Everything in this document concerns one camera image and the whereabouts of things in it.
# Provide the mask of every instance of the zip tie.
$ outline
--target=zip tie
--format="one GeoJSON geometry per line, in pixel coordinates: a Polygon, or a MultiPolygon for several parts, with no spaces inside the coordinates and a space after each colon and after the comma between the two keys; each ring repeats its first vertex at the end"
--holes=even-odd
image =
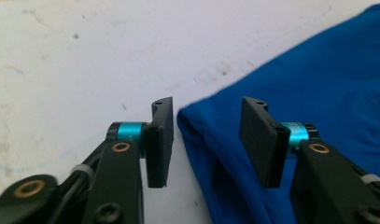
{"type": "Polygon", "coordinates": [[[85,174],[87,174],[88,178],[90,180],[90,183],[93,180],[94,171],[93,171],[93,169],[89,165],[87,165],[87,164],[78,164],[75,167],[73,167],[73,169],[71,169],[71,174],[74,173],[75,171],[82,171],[85,174]]]}
{"type": "Polygon", "coordinates": [[[372,182],[380,182],[380,177],[373,174],[367,174],[361,177],[364,184],[370,184],[372,182]]]}

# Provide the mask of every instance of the white surface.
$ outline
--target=white surface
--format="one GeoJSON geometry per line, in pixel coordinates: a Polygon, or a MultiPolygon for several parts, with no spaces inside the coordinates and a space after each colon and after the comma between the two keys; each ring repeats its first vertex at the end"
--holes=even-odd
{"type": "MultiPolygon", "coordinates": [[[[150,121],[166,96],[176,114],[375,2],[0,1],[0,193],[64,180],[113,121],[150,121]]],[[[168,188],[144,188],[146,223],[211,223],[175,135],[168,188]]]]}

